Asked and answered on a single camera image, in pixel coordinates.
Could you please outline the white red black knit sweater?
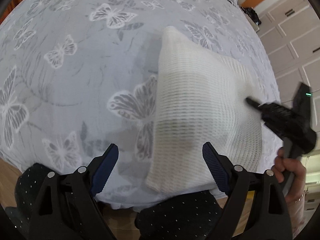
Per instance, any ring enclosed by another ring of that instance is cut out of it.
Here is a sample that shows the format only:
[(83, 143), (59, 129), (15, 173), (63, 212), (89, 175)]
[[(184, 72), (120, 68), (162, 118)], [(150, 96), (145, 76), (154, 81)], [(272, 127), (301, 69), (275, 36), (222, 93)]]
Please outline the white red black knit sweater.
[(215, 188), (202, 156), (205, 142), (255, 172), (263, 151), (261, 121), (245, 100), (259, 92), (246, 67), (167, 27), (158, 70), (148, 187), (168, 194)]

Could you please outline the right nightstand with items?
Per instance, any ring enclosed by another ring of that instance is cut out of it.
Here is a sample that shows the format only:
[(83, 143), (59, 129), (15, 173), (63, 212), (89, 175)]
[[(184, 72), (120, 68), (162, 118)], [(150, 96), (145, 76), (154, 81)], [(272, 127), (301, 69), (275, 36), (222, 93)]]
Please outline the right nightstand with items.
[(261, 25), (261, 20), (256, 11), (252, 7), (240, 6), (240, 9), (245, 14), (254, 31), (257, 33), (260, 30), (259, 26)]

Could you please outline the grey butterfly bed sheet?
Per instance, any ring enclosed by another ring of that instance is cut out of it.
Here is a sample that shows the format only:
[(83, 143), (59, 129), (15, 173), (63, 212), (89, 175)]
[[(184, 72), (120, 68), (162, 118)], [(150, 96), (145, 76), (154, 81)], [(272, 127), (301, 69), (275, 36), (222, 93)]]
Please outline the grey butterfly bed sheet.
[(280, 99), (263, 44), (228, 0), (24, 0), (1, 24), (1, 158), (71, 173), (119, 147), (98, 199), (145, 208), (165, 27), (245, 66), (264, 102)]

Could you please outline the black dotted trousers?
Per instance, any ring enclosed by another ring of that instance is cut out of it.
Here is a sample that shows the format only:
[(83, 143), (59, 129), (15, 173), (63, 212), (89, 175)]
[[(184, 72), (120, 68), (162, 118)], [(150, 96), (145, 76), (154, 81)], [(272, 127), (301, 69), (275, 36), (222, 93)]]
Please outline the black dotted trousers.
[[(54, 171), (34, 164), (19, 176), (15, 186), (16, 206), (6, 207), (2, 218), (5, 227), (12, 229), (13, 239), (30, 239), (33, 207), (50, 172)], [(140, 212), (131, 208), (114, 210), (102, 202), (97, 202), (97, 207), (115, 239), (130, 236), (140, 239), (206, 239), (222, 212), (208, 191), (173, 197)]]

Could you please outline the white wardrobe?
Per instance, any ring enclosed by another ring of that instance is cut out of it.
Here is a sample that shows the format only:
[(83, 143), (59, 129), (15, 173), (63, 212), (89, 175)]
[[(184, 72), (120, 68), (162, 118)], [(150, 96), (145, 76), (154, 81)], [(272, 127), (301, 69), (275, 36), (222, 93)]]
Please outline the white wardrobe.
[(301, 82), (310, 86), (312, 128), (319, 132), (319, 18), (308, 0), (264, 0), (258, 36), (271, 62), (282, 104)]

